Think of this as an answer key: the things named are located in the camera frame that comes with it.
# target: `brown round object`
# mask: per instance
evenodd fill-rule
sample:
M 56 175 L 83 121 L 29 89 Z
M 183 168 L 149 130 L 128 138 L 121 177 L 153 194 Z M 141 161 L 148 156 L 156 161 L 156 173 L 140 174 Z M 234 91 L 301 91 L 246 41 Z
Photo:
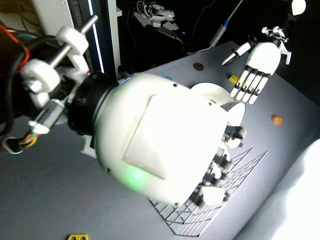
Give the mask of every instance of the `brown round object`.
M 271 117 L 271 120 L 272 122 L 275 124 L 275 125 L 282 125 L 284 124 L 284 120 L 282 117 L 278 116 L 278 115 L 273 115 Z
M 193 64 L 193 67 L 194 67 L 194 69 L 197 70 L 197 71 L 203 71 L 204 68 L 205 68 L 205 67 L 204 67 L 201 63 L 199 63 L 199 62 Z

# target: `led light strip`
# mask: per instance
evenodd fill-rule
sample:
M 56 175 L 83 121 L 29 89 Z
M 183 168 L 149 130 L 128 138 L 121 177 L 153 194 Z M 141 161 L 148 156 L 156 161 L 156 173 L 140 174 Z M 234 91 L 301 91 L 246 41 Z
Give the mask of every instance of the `led light strip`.
M 92 16 L 92 15 L 94 14 L 94 11 L 93 11 L 93 9 L 92 9 L 91 0 L 88 0 L 88 4 L 89 4 L 89 12 L 90 12 L 90 15 Z M 104 73 L 105 70 L 104 70 L 104 65 L 103 65 L 103 63 L 102 63 L 102 58 L 101 58 L 101 53 L 100 53 L 100 46 L 99 46 L 99 41 L 98 41 L 96 24 L 93 24 L 92 28 L 93 28 L 93 35 L 94 35 L 96 50 L 97 50 L 97 52 L 98 52 L 98 58 L 99 58 L 99 62 L 100 62 L 101 72 Z

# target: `metal frame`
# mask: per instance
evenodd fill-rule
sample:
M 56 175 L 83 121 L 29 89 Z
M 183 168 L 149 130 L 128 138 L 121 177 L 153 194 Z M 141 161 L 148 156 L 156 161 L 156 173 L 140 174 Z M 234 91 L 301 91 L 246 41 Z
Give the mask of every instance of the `metal frame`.
M 229 178 L 221 185 L 221 188 L 225 189 L 230 198 L 268 153 L 266 151 L 244 163 L 244 159 L 252 150 L 253 148 L 232 158 L 234 167 L 228 173 Z M 199 237 L 227 204 L 227 202 L 222 202 L 218 205 L 206 205 L 203 208 L 199 208 L 188 200 L 178 208 L 174 208 L 171 205 L 151 199 L 150 202 L 173 233 L 185 237 Z

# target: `green cable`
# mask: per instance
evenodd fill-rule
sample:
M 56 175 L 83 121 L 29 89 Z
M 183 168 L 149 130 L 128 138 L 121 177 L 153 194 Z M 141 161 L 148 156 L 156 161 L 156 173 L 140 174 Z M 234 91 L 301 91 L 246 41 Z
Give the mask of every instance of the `green cable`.
M 232 16 L 235 14 L 235 12 L 237 11 L 237 9 L 239 8 L 240 4 L 241 4 L 243 1 L 244 1 L 244 0 L 241 0 L 241 1 L 238 3 L 238 5 L 235 7 L 235 9 L 234 9 L 233 12 L 231 13 L 231 15 L 229 16 L 229 18 L 228 18 L 227 21 L 229 21 L 229 20 L 232 18 Z

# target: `white robotic hand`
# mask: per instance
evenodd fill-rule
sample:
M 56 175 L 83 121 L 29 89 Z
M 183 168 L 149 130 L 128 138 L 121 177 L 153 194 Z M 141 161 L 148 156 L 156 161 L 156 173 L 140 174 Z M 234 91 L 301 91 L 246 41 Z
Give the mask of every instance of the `white robotic hand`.
M 273 29 L 264 27 L 262 33 L 270 37 L 270 41 L 260 42 L 257 45 L 254 41 L 246 42 L 237 50 L 233 50 L 233 54 L 222 63 L 223 66 L 231 64 L 254 46 L 245 62 L 245 68 L 230 94 L 237 101 L 253 104 L 257 100 L 269 77 L 278 68 L 281 54 L 286 55 L 286 64 L 290 63 L 291 52 L 287 51 L 284 45 L 288 39 L 285 38 L 282 29 L 278 26 Z

